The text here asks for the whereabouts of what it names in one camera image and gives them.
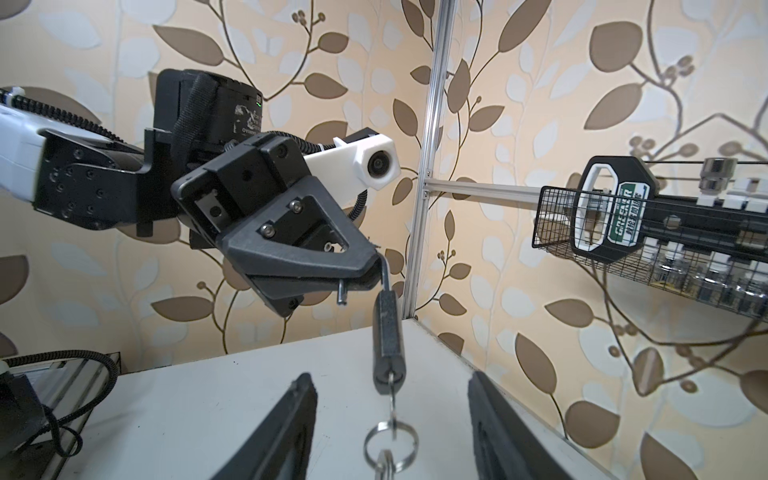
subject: wall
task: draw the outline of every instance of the wall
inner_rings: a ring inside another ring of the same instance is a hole
[[[370,126],[390,135],[413,169],[419,146],[409,137],[421,134],[426,86],[409,72],[431,52],[406,35],[401,11],[399,2],[340,0],[3,2],[0,43],[15,47],[0,52],[0,85],[24,86],[141,145],[156,73],[206,69],[264,93],[264,130],[327,143]],[[396,262],[412,199],[393,205],[395,187],[369,192],[361,229],[392,247]],[[184,245],[187,228],[175,219],[139,241],[130,227],[81,230],[2,192],[0,224],[0,356],[119,350],[133,371],[371,322],[376,292],[350,293],[345,308],[314,295],[289,319],[277,317],[218,252]]]
[[[768,156],[765,2],[463,0],[453,36],[438,178],[564,186],[599,154]],[[684,167],[654,166],[665,193],[696,191]],[[765,326],[592,276],[531,248],[531,207],[473,200],[431,203],[425,325],[618,478],[764,478]]]

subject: black mesh basket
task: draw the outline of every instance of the black mesh basket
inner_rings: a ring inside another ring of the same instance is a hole
[[[543,187],[532,246],[751,318],[768,316],[768,215]]]

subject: bolt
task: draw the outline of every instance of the bolt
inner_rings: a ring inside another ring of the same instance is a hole
[[[295,214],[300,214],[301,210],[304,210],[304,206],[298,200],[291,200],[288,204],[288,208]]]
[[[269,223],[265,223],[259,227],[259,233],[261,233],[261,236],[264,238],[272,238],[275,236],[275,227]]]

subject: white table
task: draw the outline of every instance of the white table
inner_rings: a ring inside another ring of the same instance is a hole
[[[398,480],[476,479],[467,400],[472,369],[419,324],[405,321],[403,336],[408,374],[397,395],[397,412],[416,428],[420,448]],[[371,345],[366,328],[123,375],[94,410],[83,431],[82,452],[59,478],[208,480],[302,372],[312,375],[318,392],[308,478],[373,478],[362,441],[387,419],[389,404],[373,388]],[[575,478],[607,478],[537,419],[516,409]],[[407,445],[408,436],[401,438]],[[372,450],[374,458],[377,453]]]

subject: camera lens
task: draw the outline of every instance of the camera lens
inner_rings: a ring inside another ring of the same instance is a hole
[[[368,173],[371,177],[383,177],[389,171],[389,155],[385,151],[377,151],[368,160]]]

